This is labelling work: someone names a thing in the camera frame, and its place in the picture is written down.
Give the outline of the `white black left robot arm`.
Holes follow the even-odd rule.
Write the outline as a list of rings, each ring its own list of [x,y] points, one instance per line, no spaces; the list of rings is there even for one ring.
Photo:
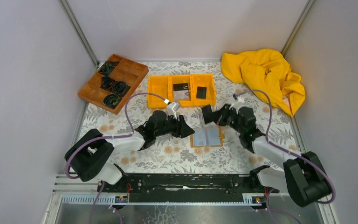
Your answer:
[[[125,188],[126,180],[118,165],[108,162],[113,153],[147,149],[157,137],[167,134],[185,138],[194,133],[183,115],[167,115],[161,110],[155,111],[132,133],[104,136],[97,129],[91,129],[65,154],[65,174],[69,179],[82,182],[97,179],[119,192]]]

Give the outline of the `yellow leather card holder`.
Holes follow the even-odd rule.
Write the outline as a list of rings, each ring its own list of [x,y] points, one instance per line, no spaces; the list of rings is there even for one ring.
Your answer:
[[[198,127],[190,136],[191,147],[221,147],[225,135],[218,126]]]

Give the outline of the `dark card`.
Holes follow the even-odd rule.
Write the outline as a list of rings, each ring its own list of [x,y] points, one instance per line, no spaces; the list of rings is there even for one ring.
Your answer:
[[[207,87],[198,86],[196,91],[197,99],[206,99],[207,98]]]

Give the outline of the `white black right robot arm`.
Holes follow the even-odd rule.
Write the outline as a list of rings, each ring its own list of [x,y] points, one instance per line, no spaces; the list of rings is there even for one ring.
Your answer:
[[[204,122],[218,126],[229,126],[239,134],[241,145],[248,151],[261,155],[277,166],[276,170],[263,165],[249,172],[249,186],[255,192],[266,187],[288,193],[300,207],[311,203],[323,203],[322,198],[330,195],[331,203],[336,198],[336,190],[327,176],[319,157],[314,152],[293,153],[268,140],[267,133],[261,132],[256,125],[254,111],[249,107],[236,110],[225,104],[221,109],[212,111],[210,105],[202,108]]]

